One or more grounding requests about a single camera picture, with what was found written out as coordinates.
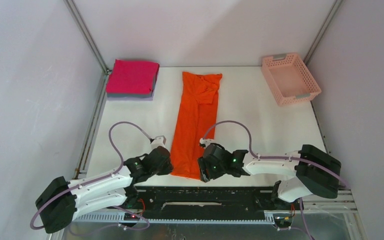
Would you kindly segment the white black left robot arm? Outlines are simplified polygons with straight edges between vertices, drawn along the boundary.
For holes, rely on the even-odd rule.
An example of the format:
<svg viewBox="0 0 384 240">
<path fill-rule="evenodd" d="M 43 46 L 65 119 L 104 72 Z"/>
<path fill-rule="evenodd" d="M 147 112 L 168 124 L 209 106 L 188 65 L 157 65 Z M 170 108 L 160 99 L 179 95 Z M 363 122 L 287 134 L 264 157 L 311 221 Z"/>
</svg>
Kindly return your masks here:
<svg viewBox="0 0 384 240">
<path fill-rule="evenodd" d="M 168 175 L 173 169 L 170 152 L 158 146 L 148 154 L 129 158 L 120 170 L 71 182 L 63 176 L 57 177 L 35 201 L 42 227 L 51 234 L 66 228 L 78 217 L 100 209 L 133 208 L 139 198 L 135 184 L 154 175 Z"/>
</svg>

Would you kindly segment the orange t shirt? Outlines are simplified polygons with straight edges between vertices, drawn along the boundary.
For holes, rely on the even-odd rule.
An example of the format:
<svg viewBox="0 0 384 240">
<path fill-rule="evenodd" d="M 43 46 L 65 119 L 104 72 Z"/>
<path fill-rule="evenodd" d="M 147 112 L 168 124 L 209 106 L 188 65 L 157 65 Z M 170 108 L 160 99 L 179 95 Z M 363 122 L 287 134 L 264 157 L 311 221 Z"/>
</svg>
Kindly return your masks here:
<svg viewBox="0 0 384 240">
<path fill-rule="evenodd" d="M 183 90 L 170 150 L 173 176 L 200 179 L 198 159 L 204 152 L 200 139 L 216 123 L 222 78 L 221 73 L 182 73 Z"/>
</svg>

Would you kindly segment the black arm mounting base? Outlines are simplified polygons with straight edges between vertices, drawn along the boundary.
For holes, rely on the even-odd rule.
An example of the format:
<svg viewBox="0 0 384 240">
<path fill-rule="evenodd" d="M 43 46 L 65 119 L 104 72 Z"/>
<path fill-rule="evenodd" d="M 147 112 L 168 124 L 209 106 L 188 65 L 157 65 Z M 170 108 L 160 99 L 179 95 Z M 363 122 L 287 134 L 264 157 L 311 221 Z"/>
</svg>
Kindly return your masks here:
<svg viewBox="0 0 384 240">
<path fill-rule="evenodd" d="M 121 204 L 149 221 L 251 222 L 268 220 L 270 211 L 298 210 L 271 187 L 136 186 Z"/>
</svg>

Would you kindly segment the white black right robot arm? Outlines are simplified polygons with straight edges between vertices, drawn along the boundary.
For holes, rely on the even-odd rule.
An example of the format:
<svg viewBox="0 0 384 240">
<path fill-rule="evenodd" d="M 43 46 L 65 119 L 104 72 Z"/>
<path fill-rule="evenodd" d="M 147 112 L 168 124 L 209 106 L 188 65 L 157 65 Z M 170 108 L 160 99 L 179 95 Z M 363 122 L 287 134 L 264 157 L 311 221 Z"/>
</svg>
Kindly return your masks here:
<svg viewBox="0 0 384 240">
<path fill-rule="evenodd" d="M 209 182 L 224 175 L 236 178 L 274 174 L 288 176 L 274 184 L 271 204 L 284 209 L 309 195 L 335 199 L 340 187 L 342 164 L 319 148 L 304 144 L 298 151 L 283 155 L 259 155 L 249 150 L 229 152 L 212 139 L 200 139 L 203 155 L 197 160 L 200 180 Z"/>
</svg>

